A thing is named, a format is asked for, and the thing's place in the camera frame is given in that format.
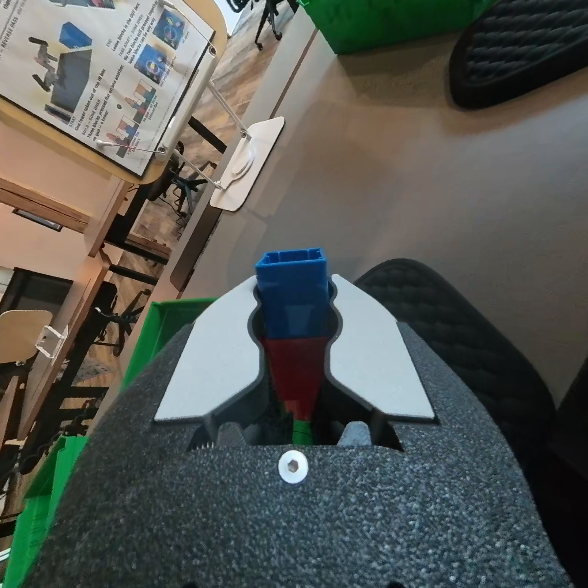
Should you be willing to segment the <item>blue mega block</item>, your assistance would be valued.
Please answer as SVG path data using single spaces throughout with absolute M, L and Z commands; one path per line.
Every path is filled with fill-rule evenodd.
M 328 334 L 327 258 L 321 248 L 266 252 L 255 273 L 267 339 Z

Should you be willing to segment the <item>green plastic bin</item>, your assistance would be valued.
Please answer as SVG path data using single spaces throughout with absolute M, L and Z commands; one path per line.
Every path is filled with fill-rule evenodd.
M 461 31 L 496 1 L 299 1 L 336 55 Z
M 28 574 L 49 528 L 87 437 L 60 437 L 43 461 L 24 496 L 3 587 L 19 587 Z
M 139 334 L 121 389 L 126 389 L 180 329 L 194 322 L 216 298 L 165 300 L 150 305 Z M 317 445 L 311 421 L 293 418 L 292 442 L 295 445 Z

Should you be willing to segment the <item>black mesh pad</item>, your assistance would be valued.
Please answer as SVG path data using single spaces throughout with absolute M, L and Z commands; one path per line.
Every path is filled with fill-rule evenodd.
M 587 1 L 499 1 L 467 27 L 449 61 L 453 102 L 483 109 L 587 68 Z
M 511 446 L 535 498 L 552 498 L 548 387 L 510 340 L 433 269 L 391 259 L 354 284 L 408 324 L 463 380 Z

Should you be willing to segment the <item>black office chair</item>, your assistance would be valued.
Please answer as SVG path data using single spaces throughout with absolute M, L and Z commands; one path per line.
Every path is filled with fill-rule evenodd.
M 207 186 L 205 178 L 195 171 L 182 175 L 186 166 L 177 155 L 171 157 L 162 176 L 163 189 L 158 196 L 158 201 L 172 210 L 177 231 L 186 228 Z

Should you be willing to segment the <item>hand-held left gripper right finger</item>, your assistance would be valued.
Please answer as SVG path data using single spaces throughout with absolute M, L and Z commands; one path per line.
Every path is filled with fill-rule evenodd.
M 330 283 L 337 329 L 327 346 L 327 380 L 392 420 L 434 422 L 435 411 L 396 318 L 341 275 L 332 274 Z

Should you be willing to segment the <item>small wooden board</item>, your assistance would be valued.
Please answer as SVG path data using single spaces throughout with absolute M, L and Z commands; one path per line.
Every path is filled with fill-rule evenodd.
M 49 311 L 6 311 L 1 314 L 1 364 L 26 362 L 53 318 Z

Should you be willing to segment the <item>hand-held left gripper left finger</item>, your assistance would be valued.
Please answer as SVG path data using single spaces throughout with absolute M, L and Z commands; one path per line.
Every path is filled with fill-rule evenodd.
M 261 309 L 256 277 L 218 298 L 195 320 L 156 411 L 156 423 L 221 420 L 250 422 L 264 410 L 255 398 L 265 375 L 254 317 Z

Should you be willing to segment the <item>clear acrylic holder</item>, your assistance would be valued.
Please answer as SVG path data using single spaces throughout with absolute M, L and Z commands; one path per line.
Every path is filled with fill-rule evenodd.
M 66 324 L 62 331 L 56 330 L 50 325 L 44 325 L 35 342 L 35 349 L 39 354 L 47 358 L 50 365 L 54 365 L 56 359 L 68 339 L 69 325 Z

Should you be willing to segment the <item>red mega block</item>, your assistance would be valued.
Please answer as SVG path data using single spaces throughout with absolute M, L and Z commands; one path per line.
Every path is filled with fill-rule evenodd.
M 326 336 L 261 340 L 277 397 L 295 420 L 312 420 L 325 377 L 328 340 Z

